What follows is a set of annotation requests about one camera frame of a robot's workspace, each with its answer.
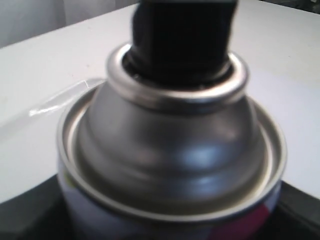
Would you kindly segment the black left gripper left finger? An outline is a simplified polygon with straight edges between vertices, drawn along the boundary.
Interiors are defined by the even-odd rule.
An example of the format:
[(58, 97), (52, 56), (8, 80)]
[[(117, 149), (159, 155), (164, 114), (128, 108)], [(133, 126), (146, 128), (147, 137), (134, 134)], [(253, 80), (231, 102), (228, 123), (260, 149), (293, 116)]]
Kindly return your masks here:
[(2, 240), (71, 240), (73, 228), (54, 175), (0, 204)]

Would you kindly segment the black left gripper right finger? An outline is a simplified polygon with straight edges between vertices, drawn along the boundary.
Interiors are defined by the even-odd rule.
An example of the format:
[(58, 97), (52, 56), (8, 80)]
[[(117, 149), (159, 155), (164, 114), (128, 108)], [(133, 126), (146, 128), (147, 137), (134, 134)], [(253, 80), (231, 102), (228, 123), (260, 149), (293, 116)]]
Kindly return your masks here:
[(320, 200), (283, 182), (272, 217), (275, 240), (318, 240)]

